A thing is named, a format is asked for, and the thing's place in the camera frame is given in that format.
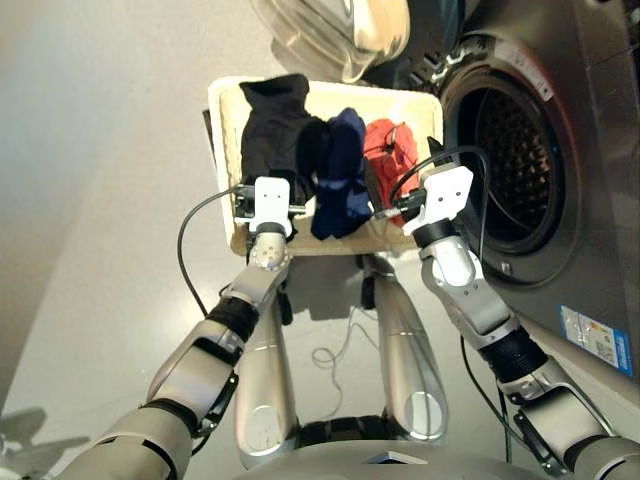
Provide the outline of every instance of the clothing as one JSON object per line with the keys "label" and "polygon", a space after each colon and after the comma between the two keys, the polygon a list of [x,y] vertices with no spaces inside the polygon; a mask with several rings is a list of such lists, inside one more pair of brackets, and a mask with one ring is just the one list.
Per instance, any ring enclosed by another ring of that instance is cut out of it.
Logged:
{"label": "clothing", "polygon": [[[408,125],[395,125],[386,118],[367,125],[364,156],[378,179],[378,195],[385,208],[391,208],[389,194],[398,180],[418,161],[418,148]],[[413,175],[400,188],[398,195],[419,187],[418,175]],[[389,219],[401,227],[401,217]]]}
{"label": "clothing", "polygon": [[317,205],[311,222],[311,233],[319,240],[349,235],[372,214],[363,177],[364,122],[346,108],[328,125],[331,141],[317,166]]}
{"label": "clothing", "polygon": [[243,82],[240,88],[252,108],[242,132],[242,182],[285,178],[290,203],[303,205],[315,194],[311,176],[326,157],[330,138],[327,124],[304,108],[309,82],[294,74]]}

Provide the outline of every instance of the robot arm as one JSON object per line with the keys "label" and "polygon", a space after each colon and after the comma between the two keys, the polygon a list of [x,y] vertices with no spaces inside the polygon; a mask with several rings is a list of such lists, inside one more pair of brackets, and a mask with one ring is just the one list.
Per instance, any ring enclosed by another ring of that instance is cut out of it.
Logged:
{"label": "robot arm", "polygon": [[244,271],[155,375],[147,403],[120,419],[58,477],[62,480],[179,480],[193,439],[210,433],[238,383],[234,366],[260,314],[287,276],[289,184],[259,178],[256,239]]}
{"label": "robot arm", "polygon": [[515,422],[547,473],[640,478],[640,445],[616,437],[587,395],[529,337],[456,233],[450,220],[464,208],[471,175],[453,164],[433,169],[424,182],[426,204],[404,227],[421,248],[424,284],[519,406]]}

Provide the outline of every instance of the washing machine door opening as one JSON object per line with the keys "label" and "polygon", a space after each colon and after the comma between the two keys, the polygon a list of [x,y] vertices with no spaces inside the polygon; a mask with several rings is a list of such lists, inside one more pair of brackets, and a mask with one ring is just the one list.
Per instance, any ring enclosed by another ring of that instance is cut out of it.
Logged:
{"label": "washing machine door opening", "polygon": [[[564,203],[564,169],[556,134],[537,101],[496,75],[469,78],[448,96],[447,145],[477,145],[489,158],[486,244],[498,252],[527,254],[553,235]],[[482,170],[472,155],[461,162]],[[474,182],[463,221],[479,229],[483,182]]]}

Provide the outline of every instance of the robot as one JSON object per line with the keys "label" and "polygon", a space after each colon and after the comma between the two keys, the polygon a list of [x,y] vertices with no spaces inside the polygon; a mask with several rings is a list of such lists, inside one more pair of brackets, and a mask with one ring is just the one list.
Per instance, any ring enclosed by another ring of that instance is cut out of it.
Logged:
{"label": "robot", "polygon": [[[580,480],[640,478],[640,445],[617,436],[529,337],[456,231],[452,220],[466,204],[472,179],[470,170],[454,162],[437,164],[421,179],[423,203],[404,232],[420,249],[423,283],[518,406],[516,425],[547,473],[571,471]],[[420,319],[393,269],[374,255],[364,258],[363,267],[378,309],[385,425],[392,434],[296,448],[301,430],[275,301],[291,260],[289,184],[261,177],[255,198],[249,224],[254,242],[245,269],[158,370],[146,403],[71,462],[60,480],[184,478],[193,440],[211,433],[238,385],[237,443],[251,468],[241,478],[386,478],[388,470],[379,465],[389,463],[407,464],[394,469],[399,479],[539,478],[425,442],[446,428],[446,400]]]}

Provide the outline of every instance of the red cloth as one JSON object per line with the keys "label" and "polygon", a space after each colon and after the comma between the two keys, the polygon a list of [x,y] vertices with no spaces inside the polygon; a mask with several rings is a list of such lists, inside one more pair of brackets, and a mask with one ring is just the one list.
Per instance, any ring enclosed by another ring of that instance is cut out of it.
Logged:
{"label": "red cloth", "polygon": [[[418,161],[418,147],[413,139],[411,129],[404,123],[394,125],[391,120],[386,118],[370,123],[367,125],[364,138],[364,156],[378,177],[380,199],[386,208],[390,208],[389,193],[391,193],[391,189],[402,175]],[[416,174],[402,185],[398,195],[409,193],[418,186],[419,179]],[[399,227],[404,224],[400,216],[390,220]]]}

